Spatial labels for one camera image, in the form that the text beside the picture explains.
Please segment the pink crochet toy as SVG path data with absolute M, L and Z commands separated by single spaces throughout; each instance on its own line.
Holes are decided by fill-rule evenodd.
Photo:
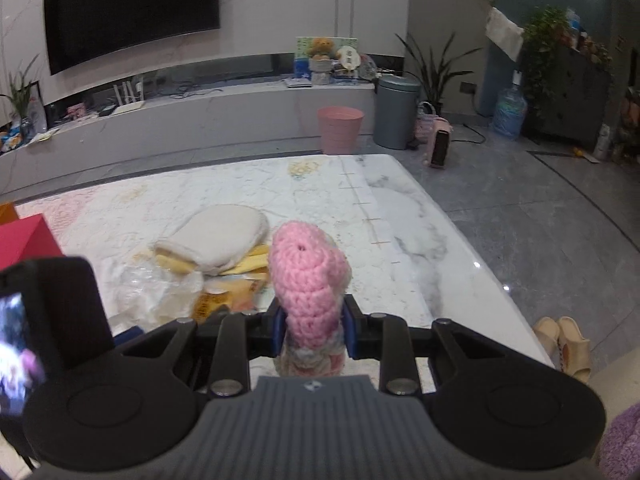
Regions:
M 276 369 L 284 377 L 330 377 L 345 363 L 342 307 L 352 279 L 344 252 L 314 224 L 289 221 L 273 233 L 268 268 L 286 314 Z

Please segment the yellow snack packets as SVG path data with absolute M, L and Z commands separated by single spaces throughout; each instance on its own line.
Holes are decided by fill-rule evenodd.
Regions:
M 180 259 L 166 250 L 157 250 L 155 263 L 177 279 L 164 292 L 157 317 L 162 320 L 193 318 L 195 322 L 203 323 L 216 311 L 254 310 L 256 296 L 270 279 L 268 252 L 268 245 L 257 245 L 235 266 L 214 275 L 198 270 L 194 262 Z

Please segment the pink waste bin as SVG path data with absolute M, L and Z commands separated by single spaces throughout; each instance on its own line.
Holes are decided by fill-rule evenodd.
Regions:
M 317 116 L 322 153 L 352 154 L 363 122 L 363 112 L 347 106 L 328 106 L 320 108 Z

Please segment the pink space heater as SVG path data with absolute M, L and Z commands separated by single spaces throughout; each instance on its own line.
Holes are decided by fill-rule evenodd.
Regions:
M 445 166 L 451 141 L 451 125 L 447 119 L 437 117 L 434 122 L 431 140 L 428 142 L 427 163 L 434 168 Z

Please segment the grey pedal trash can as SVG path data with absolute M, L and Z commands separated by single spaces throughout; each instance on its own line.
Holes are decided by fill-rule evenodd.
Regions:
M 373 141 L 403 151 L 414 138 L 420 82 L 404 76 L 384 75 L 376 87 Z

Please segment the red lidded clear box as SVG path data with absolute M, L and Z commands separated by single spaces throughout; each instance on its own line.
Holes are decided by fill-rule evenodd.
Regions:
M 62 250 L 42 214 L 34 214 L 0 226 L 0 270 L 24 260 L 62 255 Z

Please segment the orange cardboard box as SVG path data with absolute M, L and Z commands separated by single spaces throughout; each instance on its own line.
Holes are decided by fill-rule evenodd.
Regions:
M 16 221 L 20 218 L 12 203 L 3 203 L 0 205 L 0 226 Z

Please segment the white wifi router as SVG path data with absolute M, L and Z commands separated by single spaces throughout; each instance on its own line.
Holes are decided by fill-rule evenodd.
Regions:
M 145 103 L 143 77 L 134 77 L 113 84 L 116 96 L 114 115 L 125 114 L 140 110 Z

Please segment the blue water bottle jug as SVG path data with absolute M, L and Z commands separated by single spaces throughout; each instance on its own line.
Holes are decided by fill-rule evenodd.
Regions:
M 501 90 L 498 94 L 491 130 L 494 133 L 515 140 L 521 134 L 521 128 L 527 114 L 527 101 L 518 84 Z

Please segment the tall leafy floor plant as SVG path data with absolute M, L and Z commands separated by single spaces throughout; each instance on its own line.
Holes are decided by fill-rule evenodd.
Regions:
M 449 50 L 454 43 L 454 38 L 456 38 L 456 33 L 452 32 L 442 48 L 439 58 L 436 58 L 432 47 L 428 48 L 428 55 L 425 55 L 410 32 L 405 38 L 398 34 L 395 37 L 402 44 L 405 54 L 409 58 L 409 61 L 406 62 L 404 74 L 415 79 L 420 84 L 425 101 L 434 107 L 437 115 L 442 114 L 444 93 L 448 84 L 456 78 L 472 75 L 473 73 L 472 70 L 456 70 L 454 66 L 464 58 L 480 52 L 482 48 L 473 48 L 450 56 Z

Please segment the teddy bear decoration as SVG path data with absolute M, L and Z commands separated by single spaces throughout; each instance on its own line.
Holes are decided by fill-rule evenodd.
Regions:
M 329 37 L 314 37 L 307 49 L 308 58 L 329 60 L 333 56 L 334 41 Z

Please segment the dark cabinet with plants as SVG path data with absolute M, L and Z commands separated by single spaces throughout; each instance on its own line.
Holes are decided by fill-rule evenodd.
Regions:
M 520 69 L 524 136 L 594 148 L 613 84 L 608 49 L 564 10 L 545 6 L 525 25 Z

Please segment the green potted plant left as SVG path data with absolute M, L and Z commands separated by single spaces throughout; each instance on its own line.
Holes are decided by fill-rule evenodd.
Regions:
M 32 70 L 37 58 L 38 56 L 34 56 L 24 70 L 18 68 L 14 74 L 9 74 L 9 90 L 1 95 L 13 108 L 12 120 L 16 122 L 24 142 L 34 134 L 34 126 L 28 116 L 28 107 L 32 97 L 32 87 L 37 81 L 29 76 L 29 72 Z

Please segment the white hanging cloth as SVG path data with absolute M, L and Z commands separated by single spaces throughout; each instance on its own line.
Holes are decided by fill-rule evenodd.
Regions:
M 497 8 L 492 8 L 488 13 L 485 34 L 512 62 L 518 60 L 524 42 L 524 29 Z

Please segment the black wall television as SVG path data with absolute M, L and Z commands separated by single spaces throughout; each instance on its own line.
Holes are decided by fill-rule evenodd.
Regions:
M 50 73 L 122 49 L 220 27 L 219 0 L 43 0 Z

